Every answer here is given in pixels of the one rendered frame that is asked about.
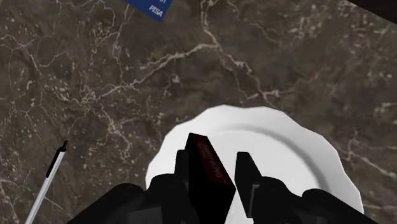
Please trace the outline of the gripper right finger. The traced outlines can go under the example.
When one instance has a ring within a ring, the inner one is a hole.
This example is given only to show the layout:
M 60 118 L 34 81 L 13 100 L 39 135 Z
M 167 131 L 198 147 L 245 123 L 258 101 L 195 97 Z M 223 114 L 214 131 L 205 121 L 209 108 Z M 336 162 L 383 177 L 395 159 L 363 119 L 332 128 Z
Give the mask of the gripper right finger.
M 324 190 L 295 195 L 281 180 L 262 176 L 248 152 L 237 153 L 234 180 L 253 224 L 378 224 Z

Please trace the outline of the white pen with black clip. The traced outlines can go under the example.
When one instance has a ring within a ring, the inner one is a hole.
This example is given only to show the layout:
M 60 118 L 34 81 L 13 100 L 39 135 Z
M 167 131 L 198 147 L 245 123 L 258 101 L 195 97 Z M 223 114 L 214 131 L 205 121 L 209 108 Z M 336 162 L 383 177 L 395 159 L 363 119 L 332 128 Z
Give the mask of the white pen with black clip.
M 67 151 L 67 144 L 68 144 L 68 141 L 65 140 L 63 145 L 59 149 L 57 149 L 56 154 L 54 155 L 52 162 L 46 172 L 45 180 L 43 181 L 41 189 L 36 197 L 36 200 L 33 203 L 33 206 L 31 208 L 29 215 L 28 215 L 24 224 L 32 224 L 32 222 L 34 221 L 34 219 L 37 215 L 37 212 L 38 212 L 39 208 L 41 207 L 42 201 L 43 201 L 43 199 L 44 199 L 44 197 L 53 181 L 53 178 L 54 178 L 58 168 L 59 168 L 59 165 L 60 165 L 62 159 L 64 158 L 64 154 Z

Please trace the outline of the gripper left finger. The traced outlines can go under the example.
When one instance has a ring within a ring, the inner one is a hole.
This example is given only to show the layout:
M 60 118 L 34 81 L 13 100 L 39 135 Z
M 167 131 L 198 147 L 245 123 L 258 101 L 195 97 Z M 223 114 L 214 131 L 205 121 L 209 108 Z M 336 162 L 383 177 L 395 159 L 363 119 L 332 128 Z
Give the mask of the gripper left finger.
M 173 174 L 155 176 L 147 190 L 116 185 L 67 224 L 199 224 L 188 180 L 189 152 L 178 150 Z

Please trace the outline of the dark red box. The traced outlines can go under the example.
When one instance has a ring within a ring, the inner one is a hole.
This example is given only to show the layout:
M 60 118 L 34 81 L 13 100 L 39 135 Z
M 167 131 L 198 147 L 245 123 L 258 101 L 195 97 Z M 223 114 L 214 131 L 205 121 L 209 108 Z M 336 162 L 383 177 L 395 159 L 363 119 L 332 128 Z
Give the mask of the dark red box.
M 200 224 L 225 224 L 235 185 L 208 137 L 190 133 L 185 150 L 190 157 L 188 193 Z

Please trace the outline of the white scalloped plate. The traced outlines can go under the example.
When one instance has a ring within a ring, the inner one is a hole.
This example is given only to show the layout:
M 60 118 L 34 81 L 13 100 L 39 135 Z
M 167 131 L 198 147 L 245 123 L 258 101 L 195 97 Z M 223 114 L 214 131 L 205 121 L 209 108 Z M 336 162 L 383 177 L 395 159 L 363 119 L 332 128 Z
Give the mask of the white scalloped plate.
M 336 211 L 335 224 L 375 224 L 364 214 L 360 192 L 348 177 L 337 150 L 321 135 L 302 127 L 282 111 L 267 107 L 215 106 L 168 132 L 149 163 L 145 181 L 174 172 L 178 150 L 188 134 L 209 138 L 227 173 L 233 177 L 237 153 L 250 154 L 262 176 L 280 179 L 292 193 L 329 192 L 325 207 Z

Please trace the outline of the blue card with white lettering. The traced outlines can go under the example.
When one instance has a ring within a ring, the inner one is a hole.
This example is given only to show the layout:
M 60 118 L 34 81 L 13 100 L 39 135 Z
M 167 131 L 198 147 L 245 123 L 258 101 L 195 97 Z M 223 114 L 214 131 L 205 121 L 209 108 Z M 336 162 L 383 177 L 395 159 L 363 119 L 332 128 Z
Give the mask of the blue card with white lettering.
M 161 22 L 173 0 L 124 0 L 150 18 Z

